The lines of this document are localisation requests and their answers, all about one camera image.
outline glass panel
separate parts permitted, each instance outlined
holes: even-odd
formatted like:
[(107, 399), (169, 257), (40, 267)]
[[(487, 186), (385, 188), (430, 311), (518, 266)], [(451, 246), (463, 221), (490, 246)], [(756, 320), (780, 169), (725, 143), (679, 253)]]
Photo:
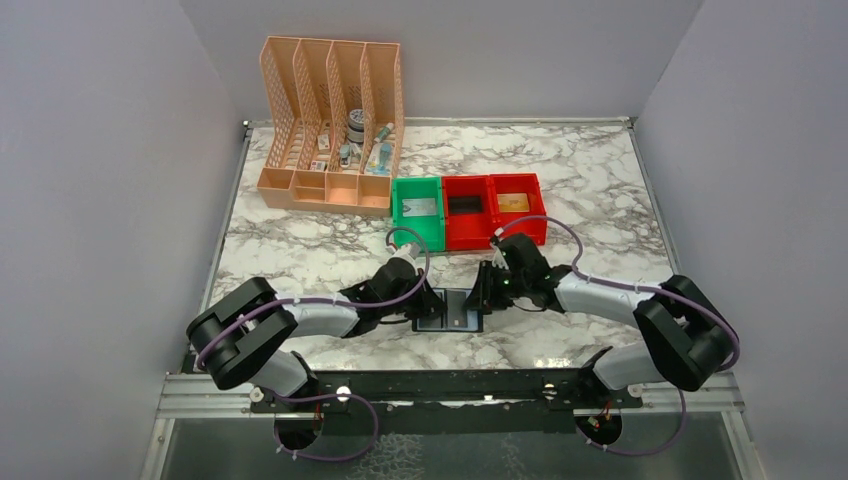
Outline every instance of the glass panel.
[[(673, 414), (630, 415), (617, 447), (647, 449), (677, 427)], [(741, 478), (721, 414), (691, 414), (670, 450), (625, 458), (584, 445), (577, 435), (540, 432), (480, 435), (386, 435), (365, 457), (333, 464), (276, 454), (269, 419), (178, 420), (163, 478), (493, 479)], [(341, 455), (366, 437), (326, 437), (321, 451)]]

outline screw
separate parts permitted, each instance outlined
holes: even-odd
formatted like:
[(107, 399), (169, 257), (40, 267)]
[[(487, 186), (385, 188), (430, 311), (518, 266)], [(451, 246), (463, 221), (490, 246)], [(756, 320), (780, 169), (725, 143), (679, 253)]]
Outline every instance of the screw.
[(633, 398), (640, 398), (642, 393), (644, 393), (645, 389), (642, 384), (635, 383), (633, 385), (627, 386), (627, 393), (630, 394)]
[(556, 389), (554, 388), (553, 383), (546, 383), (545, 389), (542, 390), (542, 395), (545, 396), (548, 400), (553, 400), (556, 396)]
[[(350, 393), (351, 393), (351, 391), (350, 391), (350, 388), (348, 388), (348, 387), (346, 387), (346, 386), (344, 386), (344, 385), (342, 385), (341, 387), (339, 387), (338, 389), (336, 389), (336, 394), (337, 394), (337, 395), (344, 395), (344, 394), (346, 394), (346, 393), (347, 393), (347, 394), (350, 394)], [(340, 402), (344, 403), (344, 402), (346, 402), (346, 401), (350, 400), (350, 397), (338, 397), (338, 399), (339, 399), (339, 401), (340, 401)]]
[(262, 393), (262, 389), (260, 389), (259, 387), (253, 387), (253, 389), (250, 391), (249, 397), (251, 402), (259, 403), (262, 401), (262, 399), (265, 398), (265, 394)]

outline green bin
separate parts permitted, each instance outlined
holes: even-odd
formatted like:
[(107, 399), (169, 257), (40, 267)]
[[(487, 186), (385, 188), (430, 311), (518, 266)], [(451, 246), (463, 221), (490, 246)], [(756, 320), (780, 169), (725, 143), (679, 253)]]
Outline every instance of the green bin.
[[(392, 219), (396, 227), (409, 227), (424, 237), (431, 252), (445, 249), (445, 208), (441, 177), (395, 178), (392, 182)], [(415, 240), (396, 232), (398, 246)]]

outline yellow paper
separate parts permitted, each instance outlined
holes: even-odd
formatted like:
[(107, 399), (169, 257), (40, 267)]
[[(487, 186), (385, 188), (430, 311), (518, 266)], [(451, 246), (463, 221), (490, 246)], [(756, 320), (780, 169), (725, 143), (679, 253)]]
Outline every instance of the yellow paper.
[(526, 193), (500, 193), (498, 209), (501, 213), (529, 212), (530, 202), (527, 201)]

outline small bottle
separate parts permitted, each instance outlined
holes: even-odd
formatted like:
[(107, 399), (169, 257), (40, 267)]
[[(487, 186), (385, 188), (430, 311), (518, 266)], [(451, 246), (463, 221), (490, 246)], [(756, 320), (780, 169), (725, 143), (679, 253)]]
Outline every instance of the small bottle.
[(388, 137), (389, 134), (392, 133), (392, 130), (394, 128), (395, 128), (394, 123), (392, 123), (392, 122), (387, 123), (385, 127), (381, 128), (380, 131), (377, 132), (377, 136), (374, 137), (374, 143), (380, 143), (383, 140), (385, 140), (386, 137)]

